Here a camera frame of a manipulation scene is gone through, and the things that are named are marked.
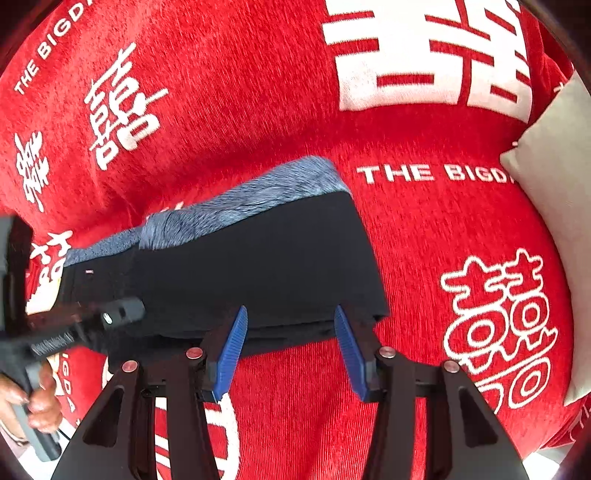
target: beige cushion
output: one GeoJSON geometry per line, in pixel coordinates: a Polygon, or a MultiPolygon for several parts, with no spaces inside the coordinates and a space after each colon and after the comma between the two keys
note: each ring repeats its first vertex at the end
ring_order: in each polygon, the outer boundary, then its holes
{"type": "Polygon", "coordinates": [[[569,282],[574,351],[567,405],[591,392],[591,96],[577,73],[501,163],[544,218],[569,282]]]}

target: silver bolt head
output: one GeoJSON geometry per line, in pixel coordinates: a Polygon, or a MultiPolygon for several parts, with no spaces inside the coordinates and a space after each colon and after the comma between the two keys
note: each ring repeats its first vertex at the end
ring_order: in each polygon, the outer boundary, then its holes
{"type": "Polygon", "coordinates": [[[453,360],[446,360],[443,362],[443,368],[446,372],[450,372],[451,374],[457,374],[460,371],[460,365],[453,360]]]}
{"type": "Polygon", "coordinates": [[[384,358],[394,358],[396,356],[396,350],[391,346],[383,346],[379,349],[379,354],[384,358]]]}
{"type": "Polygon", "coordinates": [[[203,350],[198,346],[194,346],[187,350],[187,358],[190,360],[197,360],[203,356],[203,350]]]}
{"type": "Polygon", "coordinates": [[[138,363],[135,360],[127,360],[121,369],[126,373],[130,374],[131,372],[135,372],[138,369],[138,363]]]}

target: gray fleece fabric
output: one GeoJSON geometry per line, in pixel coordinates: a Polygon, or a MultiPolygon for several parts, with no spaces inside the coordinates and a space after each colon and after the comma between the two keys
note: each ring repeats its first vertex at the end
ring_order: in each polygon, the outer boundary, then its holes
{"type": "Polygon", "coordinates": [[[177,247],[284,203],[333,192],[348,192],[334,165],[303,157],[273,168],[203,203],[151,215],[146,224],[105,238],[88,248],[68,251],[65,267],[141,249],[177,247]]]}

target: black handle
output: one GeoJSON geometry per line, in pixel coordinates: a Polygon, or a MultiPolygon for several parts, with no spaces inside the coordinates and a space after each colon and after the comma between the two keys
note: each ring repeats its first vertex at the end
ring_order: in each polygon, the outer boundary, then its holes
{"type": "MultiPolygon", "coordinates": [[[[41,364],[33,364],[22,370],[19,375],[20,378],[13,378],[11,380],[21,387],[27,395],[31,395],[33,391],[39,389],[39,370],[41,364]]],[[[39,430],[33,429],[28,424],[29,409],[26,405],[13,405],[12,409],[17,416],[17,420],[25,433],[27,440],[35,449],[37,457],[42,462],[51,462],[57,460],[61,456],[61,446],[58,442],[57,435],[41,433],[39,430]]]]}

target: human hand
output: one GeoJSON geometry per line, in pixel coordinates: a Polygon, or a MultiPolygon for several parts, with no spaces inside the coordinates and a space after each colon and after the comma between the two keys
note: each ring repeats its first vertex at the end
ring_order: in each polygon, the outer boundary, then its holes
{"type": "Polygon", "coordinates": [[[41,388],[35,390],[30,398],[10,379],[0,374],[0,420],[7,430],[19,439],[25,434],[19,424],[12,405],[27,404],[29,425],[42,433],[54,433],[60,426],[63,416],[61,405],[56,398],[56,381],[49,362],[44,361],[39,370],[41,388]]]}

